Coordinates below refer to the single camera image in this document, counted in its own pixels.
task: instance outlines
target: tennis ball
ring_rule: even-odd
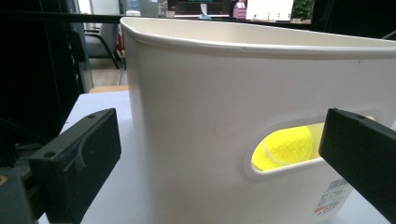
[[[310,159],[312,134],[306,126],[282,129],[266,136],[252,156],[253,166],[261,171]]]

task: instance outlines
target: green plant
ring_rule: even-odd
[[[311,19],[313,0],[294,0],[291,17],[301,20]]]

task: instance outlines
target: floor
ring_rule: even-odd
[[[117,69],[111,59],[90,59],[93,87],[127,85],[126,70],[124,70],[124,58],[118,62]]]

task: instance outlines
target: white table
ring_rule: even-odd
[[[82,223],[149,224],[149,206],[143,185],[142,161],[134,145],[134,127],[128,91],[82,94],[79,96],[63,131],[83,117],[108,108],[116,108],[120,129],[121,158],[94,199]],[[39,223],[49,223],[46,216]],[[323,224],[388,224],[361,195],[353,190],[341,211]]]

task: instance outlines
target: barcode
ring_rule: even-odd
[[[335,188],[341,187],[341,186],[346,185],[346,184],[347,184],[347,181],[345,179],[334,180],[330,184],[330,186],[329,186],[329,188],[327,190],[335,189]]]

